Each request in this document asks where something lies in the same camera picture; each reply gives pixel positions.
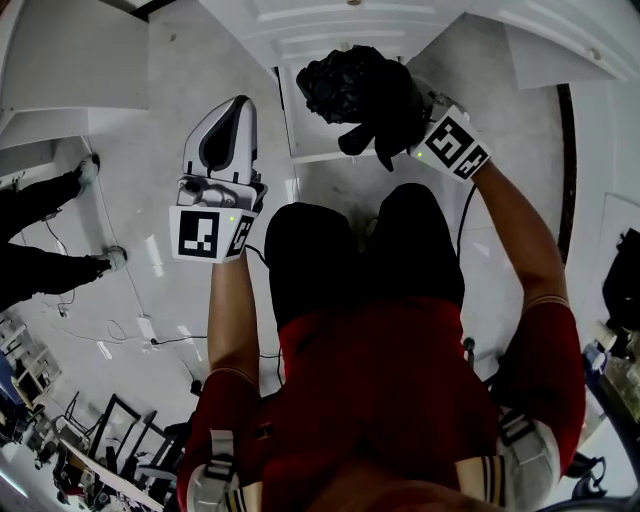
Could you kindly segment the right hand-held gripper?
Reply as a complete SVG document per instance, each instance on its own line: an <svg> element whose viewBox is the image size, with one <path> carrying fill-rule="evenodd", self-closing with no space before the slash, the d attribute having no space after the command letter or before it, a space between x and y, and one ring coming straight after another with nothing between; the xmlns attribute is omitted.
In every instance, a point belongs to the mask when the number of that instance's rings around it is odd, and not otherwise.
<svg viewBox="0 0 640 512"><path fill-rule="evenodd" d="M466 109L434 89L424 78L412 79L427 110L422 141L408 149L414 160L454 180L467 183L491 158L491 150L470 123Z"/></svg>

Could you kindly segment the black plastic garbage bag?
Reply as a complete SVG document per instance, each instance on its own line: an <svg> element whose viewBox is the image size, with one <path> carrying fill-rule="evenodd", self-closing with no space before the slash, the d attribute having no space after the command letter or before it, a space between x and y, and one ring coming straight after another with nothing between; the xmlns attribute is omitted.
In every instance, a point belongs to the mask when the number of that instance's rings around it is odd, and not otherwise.
<svg viewBox="0 0 640 512"><path fill-rule="evenodd" d="M354 126L338 138L348 156L373 144L380 163L393 171L392 158L425 137L433 107L424 102L406 66L373 47L334 50L303 68L296 84L306 107L326 123Z"/></svg>

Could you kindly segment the person's red shirt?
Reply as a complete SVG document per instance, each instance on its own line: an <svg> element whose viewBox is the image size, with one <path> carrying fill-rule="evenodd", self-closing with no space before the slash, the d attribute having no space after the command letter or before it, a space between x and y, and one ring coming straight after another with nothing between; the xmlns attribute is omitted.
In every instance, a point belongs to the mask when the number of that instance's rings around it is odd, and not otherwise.
<svg viewBox="0 0 640 512"><path fill-rule="evenodd" d="M568 306L526 308L492 385L465 360L458 308L438 299L374 301L285 326L283 387L262 396L231 369L205 381L178 477L233 436L239 483L261 483L264 512L306 509L359 457L512 510L544 504L585 417L580 343Z"/></svg>

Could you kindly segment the white side table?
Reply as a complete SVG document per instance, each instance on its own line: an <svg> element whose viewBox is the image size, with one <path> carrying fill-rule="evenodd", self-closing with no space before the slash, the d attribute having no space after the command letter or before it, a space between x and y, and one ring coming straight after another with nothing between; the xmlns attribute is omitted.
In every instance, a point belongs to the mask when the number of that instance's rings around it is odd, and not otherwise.
<svg viewBox="0 0 640 512"><path fill-rule="evenodd" d="M148 107L149 26L101 0L0 0L0 149Z"/></svg>

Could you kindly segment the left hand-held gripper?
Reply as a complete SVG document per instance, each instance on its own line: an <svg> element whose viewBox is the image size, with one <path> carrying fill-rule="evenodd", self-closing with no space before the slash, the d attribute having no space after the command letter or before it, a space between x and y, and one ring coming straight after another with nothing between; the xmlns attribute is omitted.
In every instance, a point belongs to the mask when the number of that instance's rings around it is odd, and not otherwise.
<svg viewBox="0 0 640 512"><path fill-rule="evenodd" d="M256 109L245 95L215 107L189 134L185 175L169 208L176 259L226 263L241 256L268 190L253 173L256 158Z"/></svg>

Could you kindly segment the person's left forearm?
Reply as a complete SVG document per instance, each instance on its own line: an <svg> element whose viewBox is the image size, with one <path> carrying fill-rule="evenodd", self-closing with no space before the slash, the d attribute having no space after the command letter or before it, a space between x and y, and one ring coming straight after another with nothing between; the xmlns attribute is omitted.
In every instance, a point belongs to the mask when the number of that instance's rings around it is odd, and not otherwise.
<svg viewBox="0 0 640 512"><path fill-rule="evenodd" d="M212 266L207 351L211 371L234 370L258 387L257 316L245 253Z"/></svg>

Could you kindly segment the person's black trousers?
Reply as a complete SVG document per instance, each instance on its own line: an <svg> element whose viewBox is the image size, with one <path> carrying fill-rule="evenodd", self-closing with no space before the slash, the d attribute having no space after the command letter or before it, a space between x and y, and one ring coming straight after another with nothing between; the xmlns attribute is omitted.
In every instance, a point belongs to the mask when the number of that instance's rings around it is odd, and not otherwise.
<svg viewBox="0 0 640 512"><path fill-rule="evenodd" d="M430 189L396 187L360 242L347 217L302 202L281 207L264 242L276 325L357 302L419 297L461 307L465 284L444 214Z"/></svg>

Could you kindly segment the white board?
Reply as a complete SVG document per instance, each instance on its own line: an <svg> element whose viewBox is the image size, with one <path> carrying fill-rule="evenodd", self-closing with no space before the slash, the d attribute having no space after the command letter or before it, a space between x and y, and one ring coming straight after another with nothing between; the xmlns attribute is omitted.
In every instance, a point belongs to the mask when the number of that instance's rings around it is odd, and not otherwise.
<svg viewBox="0 0 640 512"><path fill-rule="evenodd" d="M116 492L124 494L127 498L135 501L141 506L147 507L153 512L163 512L163 505L149 497L144 491L138 489L133 483L123 479L114 472L109 471L98 462L94 461L87 455L81 453L66 440L60 443L65 446L75 459L81 463L81 467L88 472L97 475L100 480L108 487Z"/></svg>

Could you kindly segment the white shelf unit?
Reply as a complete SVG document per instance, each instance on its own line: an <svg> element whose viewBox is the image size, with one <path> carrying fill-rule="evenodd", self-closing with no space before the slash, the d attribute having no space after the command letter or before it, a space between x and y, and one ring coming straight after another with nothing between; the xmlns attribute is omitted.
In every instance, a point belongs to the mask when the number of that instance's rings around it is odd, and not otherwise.
<svg viewBox="0 0 640 512"><path fill-rule="evenodd" d="M640 79L640 11L631 0L199 1L277 79L278 66L304 67L354 45L404 63L463 14L538 36L607 78Z"/></svg>

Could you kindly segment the white drawer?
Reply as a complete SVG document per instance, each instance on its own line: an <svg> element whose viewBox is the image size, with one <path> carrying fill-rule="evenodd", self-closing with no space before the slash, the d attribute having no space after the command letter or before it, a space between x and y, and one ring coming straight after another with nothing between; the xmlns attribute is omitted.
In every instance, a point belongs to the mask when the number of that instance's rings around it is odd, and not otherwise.
<svg viewBox="0 0 640 512"><path fill-rule="evenodd" d="M348 158L339 147L338 139L357 124L328 124L311 112L296 84L302 63L278 66L279 87L286 121L290 154L295 164Z"/></svg>

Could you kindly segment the black backpack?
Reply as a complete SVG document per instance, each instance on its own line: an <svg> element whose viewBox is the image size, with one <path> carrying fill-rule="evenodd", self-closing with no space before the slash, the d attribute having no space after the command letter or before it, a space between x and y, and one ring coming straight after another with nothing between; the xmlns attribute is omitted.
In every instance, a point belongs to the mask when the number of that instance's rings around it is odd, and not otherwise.
<svg viewBox="0 0 640 512"><path fill-rule="evenodd" d="M640 331L640 232L629 228L616 248L602 288L604 302L614 324Z"/></svg>

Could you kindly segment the black folding chair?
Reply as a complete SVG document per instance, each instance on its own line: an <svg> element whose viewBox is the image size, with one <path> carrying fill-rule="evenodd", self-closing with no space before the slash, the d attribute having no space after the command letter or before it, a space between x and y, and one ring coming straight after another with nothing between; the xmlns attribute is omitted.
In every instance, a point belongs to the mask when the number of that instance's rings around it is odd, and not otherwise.
<svg viewBox="0 0 640 512"><path fill-rule="evenodd" d="M175 482L191 421L161 428L157 411L140 413L113 394L95 426L88 457L132 483Z"/></svg>

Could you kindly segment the person's right forearm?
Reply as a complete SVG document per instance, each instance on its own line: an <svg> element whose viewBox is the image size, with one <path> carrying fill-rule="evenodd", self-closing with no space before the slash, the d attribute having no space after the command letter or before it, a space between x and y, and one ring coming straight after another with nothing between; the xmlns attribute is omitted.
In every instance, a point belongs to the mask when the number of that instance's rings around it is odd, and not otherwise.
<svg viewBox="0 0 640 512"><path fill-rule="evenodd" d="M546 223L494 165L472 177L523 291L523 307L544 301L569 304L564 266Z"/></svg>

